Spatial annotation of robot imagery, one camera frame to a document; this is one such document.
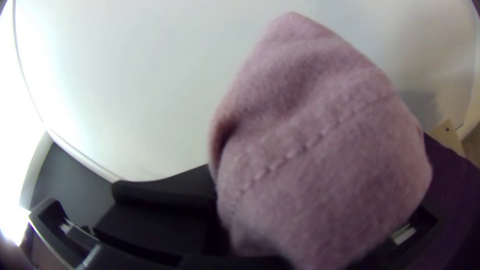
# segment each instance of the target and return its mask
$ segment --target purple fabric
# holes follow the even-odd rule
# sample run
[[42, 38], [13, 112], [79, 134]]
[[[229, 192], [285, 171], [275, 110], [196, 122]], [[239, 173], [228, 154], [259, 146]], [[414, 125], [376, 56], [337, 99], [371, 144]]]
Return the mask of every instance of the purple fabric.
[[425, 148], [433, 166], [425, 201], [438, 210], [444, 224], [408, 269], [480, 269], [480, 170], [428, 135]]
[[212, 121], [210, 168], [235, 253], [342, 269], [425, 196], [418, 121], [384, 73], [296, 13], [268, 28]]

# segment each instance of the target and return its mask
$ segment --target pink fleece fabric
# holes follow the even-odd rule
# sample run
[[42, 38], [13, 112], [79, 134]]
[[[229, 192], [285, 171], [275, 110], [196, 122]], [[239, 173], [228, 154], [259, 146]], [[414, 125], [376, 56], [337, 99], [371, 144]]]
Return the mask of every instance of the pink fleece fabric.
[[432, 169], [384, 73], [296, 13], [272, 22], [210, 131], [218, 212], [243, 256], [336, 270], [406, 222]]

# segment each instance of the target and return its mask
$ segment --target dark purple cloth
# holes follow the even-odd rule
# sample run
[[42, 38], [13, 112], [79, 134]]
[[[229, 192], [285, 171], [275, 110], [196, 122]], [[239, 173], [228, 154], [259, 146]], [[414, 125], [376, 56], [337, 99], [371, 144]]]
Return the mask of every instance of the dark purple cloth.
[[438, 210], [441, 231], [409, 270], [480, 269], [480, 170], [424, 136], [433, 167], [425, 201]]

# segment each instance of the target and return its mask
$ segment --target white curved panel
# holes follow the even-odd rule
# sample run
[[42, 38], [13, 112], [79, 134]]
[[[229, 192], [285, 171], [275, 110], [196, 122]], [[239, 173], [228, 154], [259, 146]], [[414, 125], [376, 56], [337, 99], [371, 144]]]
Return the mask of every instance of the white curved panel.
[[18, 49], [52, 131], [113, 175], [152, 180], [207, 161], [215, 106], [287, 11], [371, 58], [424, 128], [463, 121], [479, 24], [470, 0], [17, 0]]

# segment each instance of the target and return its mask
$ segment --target white wall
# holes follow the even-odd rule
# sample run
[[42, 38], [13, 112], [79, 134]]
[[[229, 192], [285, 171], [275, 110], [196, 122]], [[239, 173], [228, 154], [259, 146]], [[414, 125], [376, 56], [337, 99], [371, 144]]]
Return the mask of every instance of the white wall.
[[[52, 141], [48, 137], [44, 139], [43, 154], [37, 153], [33, 159], [45, 129], [18, 63], [11, 0], [0, 15], [0, 125], [0, 230], [6, 237], [17, 240], [25, 230], [28, 213], [19, 207], [27, 171], [31, 164], [41, 166]], [[30, 178], [36, 181], [38, 172], [34, 174], [31, 173]]]

